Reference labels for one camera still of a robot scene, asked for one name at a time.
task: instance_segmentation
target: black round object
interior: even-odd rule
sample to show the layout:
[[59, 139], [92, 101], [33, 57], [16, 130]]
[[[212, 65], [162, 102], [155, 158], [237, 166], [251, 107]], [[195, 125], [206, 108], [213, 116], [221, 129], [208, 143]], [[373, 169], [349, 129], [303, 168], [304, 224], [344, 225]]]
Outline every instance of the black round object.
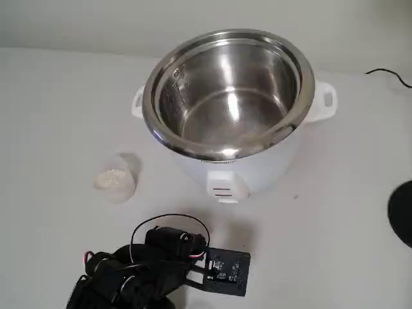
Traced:
[[396, 235], [412, 248], [412, 181], [393, 191], [388, 203], [388, 218]]

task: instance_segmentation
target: electronic component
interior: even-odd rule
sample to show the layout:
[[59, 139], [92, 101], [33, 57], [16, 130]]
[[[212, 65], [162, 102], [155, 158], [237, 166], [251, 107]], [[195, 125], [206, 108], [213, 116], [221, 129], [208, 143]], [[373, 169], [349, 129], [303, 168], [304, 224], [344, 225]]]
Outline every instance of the electronic component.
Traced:
[[249, 274], [250, 254], [245, 252], [209, 248], [203, 277], [204, 290], [245, 296]]

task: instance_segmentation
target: power cord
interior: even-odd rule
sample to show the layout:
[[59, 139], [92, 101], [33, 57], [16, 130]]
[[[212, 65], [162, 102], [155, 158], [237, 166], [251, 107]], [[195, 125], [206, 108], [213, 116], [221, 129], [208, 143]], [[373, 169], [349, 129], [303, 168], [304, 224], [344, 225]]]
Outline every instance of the power cord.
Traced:
[[394, 71], [391, 71], [391, 70], [388, 70], [388, 69], [378, 68], [378, 69], [374, 69], [374, 70], [371, 70], [371, 71], [369, 71], [369, 72], [366, 72], [365, 74], [370, 74], [370, 73], [373, 73], [373, 72], [376, 72], [376, 71], [385, 71], [385, 72], [394, 74], [396, 77], [398, 77], [398, 80], [399, 80], [406, 88], [409, 88], [409, 89], [412, 88], [411, 85], [408, 85], [408, 84], [406, 84], [406, 83], [404, 82], [404, 80], [402, 79], [402, 77], [400, 77], [400, 75], [399, 75], [397, 72], [394, 72]]

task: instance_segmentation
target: white rice cooker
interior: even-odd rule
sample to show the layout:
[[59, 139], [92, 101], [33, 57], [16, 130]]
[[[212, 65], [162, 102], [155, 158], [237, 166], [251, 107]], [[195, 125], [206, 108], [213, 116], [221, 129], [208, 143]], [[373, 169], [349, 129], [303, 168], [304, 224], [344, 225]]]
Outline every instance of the white rice cooker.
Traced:
[[166, 55], [132, 113], [182, 169], [221, 203], [237, 203], [289, 166], [304, 125], [334, 116], [333, 86], [315, 80], [290, 42], [258, 30], [222, 30]]

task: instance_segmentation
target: rice cooker handle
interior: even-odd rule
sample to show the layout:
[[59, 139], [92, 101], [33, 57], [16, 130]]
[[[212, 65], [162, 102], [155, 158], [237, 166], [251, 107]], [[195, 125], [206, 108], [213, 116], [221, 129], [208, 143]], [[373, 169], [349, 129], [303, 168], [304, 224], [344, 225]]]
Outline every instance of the rice cooker handle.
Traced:
[[315, 97], [304, 123], [316, 122], [334, 116], [337, 111], [336, 89], [327, 82], [316, 80]]
[[144, 91], [144, 86], [138, 89], [131, 103], [131, 114], [140, 119], [143, 119], [143, 113], [142, 113], [143, 91]]

